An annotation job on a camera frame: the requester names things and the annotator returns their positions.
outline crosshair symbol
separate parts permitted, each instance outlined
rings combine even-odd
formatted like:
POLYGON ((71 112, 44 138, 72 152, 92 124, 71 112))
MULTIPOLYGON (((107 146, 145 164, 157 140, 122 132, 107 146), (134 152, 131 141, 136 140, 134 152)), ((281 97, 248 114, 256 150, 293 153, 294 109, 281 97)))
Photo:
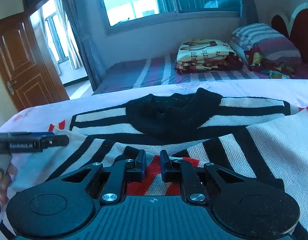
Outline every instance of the crosshair symbol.
POLYGON ((157 200, 156 198, 151 198, 150 201, 151 201, 152 203, 156 203, 158 200, 157 200))

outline door handle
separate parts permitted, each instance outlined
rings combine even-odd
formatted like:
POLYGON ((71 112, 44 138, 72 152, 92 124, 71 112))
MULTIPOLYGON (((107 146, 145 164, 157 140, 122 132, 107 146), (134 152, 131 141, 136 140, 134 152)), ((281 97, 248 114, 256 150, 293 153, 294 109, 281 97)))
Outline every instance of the door handle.
POLYGON ((7 86, 8 90, 9 90, 9 92, 10 92, 10 94, 11 94, 12 96, 14 96, 14 90, 13 90, 12 86, 15 85, 16 83, 17 83, 16 80, 13 81, 12 83, 9 82, 9 81, 6 83, 6 86, 7 86))

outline sweater collar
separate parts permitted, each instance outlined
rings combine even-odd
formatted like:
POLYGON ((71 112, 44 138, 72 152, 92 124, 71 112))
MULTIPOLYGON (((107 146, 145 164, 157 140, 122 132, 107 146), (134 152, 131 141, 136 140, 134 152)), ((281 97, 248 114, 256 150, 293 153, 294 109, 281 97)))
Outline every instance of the sweater collar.
POLYGON ((190 95, 150 94, 129 101, 126 115, 131 125, 145 134, 158 138, 186 137, 214 116, 221 100, 221 95, 203 88, 190 95))

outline hand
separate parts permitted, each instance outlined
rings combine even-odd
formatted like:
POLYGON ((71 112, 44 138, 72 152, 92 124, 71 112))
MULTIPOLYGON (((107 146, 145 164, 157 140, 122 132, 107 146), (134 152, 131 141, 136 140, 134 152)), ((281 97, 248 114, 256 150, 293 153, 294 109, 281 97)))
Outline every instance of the hand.
POLYGON ((2 172, 0 171, 0 205, 6 205, 8 203, 9 199, 6 196, 6 191, 12 181, 10 174, 16 175, 17 172, 18 170, 11 163, 5 175, 3 175, 2 172))

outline brown door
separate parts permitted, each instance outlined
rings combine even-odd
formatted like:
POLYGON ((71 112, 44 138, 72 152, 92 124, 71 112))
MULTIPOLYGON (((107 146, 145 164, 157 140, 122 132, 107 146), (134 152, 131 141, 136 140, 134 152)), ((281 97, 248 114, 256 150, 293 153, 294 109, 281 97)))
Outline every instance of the brown door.
POLYGON ((42 42, 27 14, 0 20, 0 74, 18 111, 69 99, 51 57, 44 60, 39 50, 42 42))

